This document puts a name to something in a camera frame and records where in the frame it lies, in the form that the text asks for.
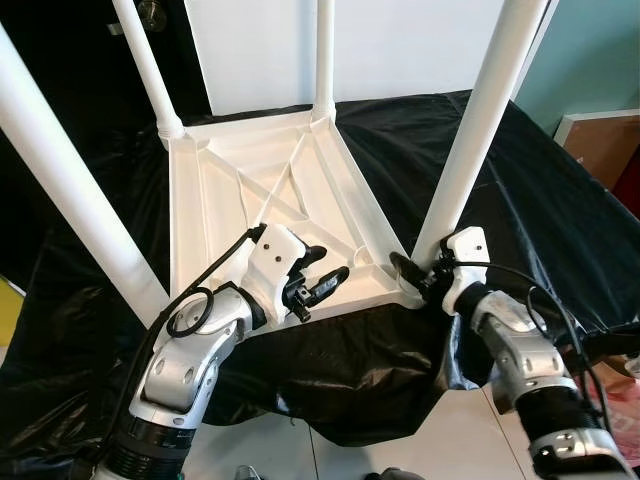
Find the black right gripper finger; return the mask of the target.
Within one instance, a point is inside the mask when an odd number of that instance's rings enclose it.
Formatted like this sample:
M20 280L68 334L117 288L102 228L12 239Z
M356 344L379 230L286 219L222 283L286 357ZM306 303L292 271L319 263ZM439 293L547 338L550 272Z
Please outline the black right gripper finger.
M404 284L411 285L417 292L428 291L431 282L433 282L429 270L422 270L415 261L404 256L401 252L390 252L389 261Z

